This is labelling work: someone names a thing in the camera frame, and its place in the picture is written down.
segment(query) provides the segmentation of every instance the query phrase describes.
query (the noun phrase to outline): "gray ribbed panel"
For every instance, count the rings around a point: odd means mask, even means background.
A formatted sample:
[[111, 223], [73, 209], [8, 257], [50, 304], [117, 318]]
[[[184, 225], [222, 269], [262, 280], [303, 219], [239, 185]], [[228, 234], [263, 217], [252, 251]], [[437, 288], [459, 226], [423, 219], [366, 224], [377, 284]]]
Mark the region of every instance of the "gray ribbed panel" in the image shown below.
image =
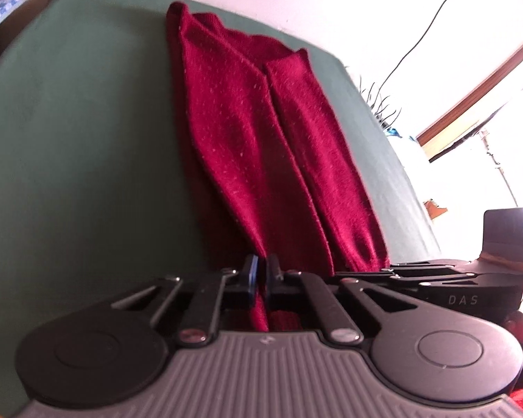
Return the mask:
[[30, 403], [20, 418], [510, 418], [508, 398], [479, 408], [435, 409], [389, 391], [355, 351], [305, 333], [223, 332], [179, 350], [151, 387], [116, 406], [65, 411]]

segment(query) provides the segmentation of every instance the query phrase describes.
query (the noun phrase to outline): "brown wooden edge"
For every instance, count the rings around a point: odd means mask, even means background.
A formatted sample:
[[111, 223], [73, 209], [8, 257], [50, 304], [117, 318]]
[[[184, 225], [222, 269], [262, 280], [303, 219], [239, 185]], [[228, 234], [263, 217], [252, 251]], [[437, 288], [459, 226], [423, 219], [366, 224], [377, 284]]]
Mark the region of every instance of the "brown wooden edge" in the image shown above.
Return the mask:
[[486, 93], [492, 90], [504, 77], [523, 61], [523, 45], [519, 47], [506, 61], [492, 74], [486, 77], [474, 90], [461, 99], [451, 110], [440, 117], [417, 136], [418, 143], [424, 146], [447, 126], [452, 124], [469, 108], [481, 100]]

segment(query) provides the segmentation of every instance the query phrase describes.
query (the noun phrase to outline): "white wall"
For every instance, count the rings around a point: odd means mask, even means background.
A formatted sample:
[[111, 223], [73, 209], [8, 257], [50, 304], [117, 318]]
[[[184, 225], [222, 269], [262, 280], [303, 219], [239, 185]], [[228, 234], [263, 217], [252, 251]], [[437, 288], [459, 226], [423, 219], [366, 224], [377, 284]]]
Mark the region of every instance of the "white wall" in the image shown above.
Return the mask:
[[[442, 0], [199, 0], [304, 38], [353, 77], [380, 82], [420, 37]], [[523, 0], [450, 0], [421, 45], [384, 87], [418, 133], [523, 41]]]

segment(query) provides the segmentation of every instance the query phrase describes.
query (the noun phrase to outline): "wooden beam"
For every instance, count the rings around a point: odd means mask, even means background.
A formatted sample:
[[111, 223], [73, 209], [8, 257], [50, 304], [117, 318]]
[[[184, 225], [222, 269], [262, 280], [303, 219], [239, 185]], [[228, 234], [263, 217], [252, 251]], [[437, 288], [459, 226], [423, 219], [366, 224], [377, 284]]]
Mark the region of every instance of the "wooden beam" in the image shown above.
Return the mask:
[[451, 110], [445, 113], [436, 122], [426, 128], [417, 136], [421, 146], [432, 140], [447, 126], [452, 124], [465, 113], [469, 108], [481, 100], [486, 93], [492, 90], [504, 77], [515, 69], [523, 61], [523, 45], [519, 47], [513, 55], [504, 61], [492, 74], [486, 77], [474, 90], [461, 99]]

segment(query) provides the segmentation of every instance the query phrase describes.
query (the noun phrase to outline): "green surface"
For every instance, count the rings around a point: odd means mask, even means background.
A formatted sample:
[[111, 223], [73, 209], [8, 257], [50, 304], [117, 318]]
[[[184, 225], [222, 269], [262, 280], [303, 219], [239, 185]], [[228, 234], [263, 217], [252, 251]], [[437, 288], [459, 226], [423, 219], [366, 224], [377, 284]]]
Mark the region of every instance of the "green surface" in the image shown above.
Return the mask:
[[[167, 272], [205, 271], [172, 125], [173, 0], [54, 0], [0, 60], [0, 413], [25, 396], [29, 329]], [[430, 222], [343, 65], [252, 20], [232, 28], [310, 50], [394, 261], [438, 255]]]

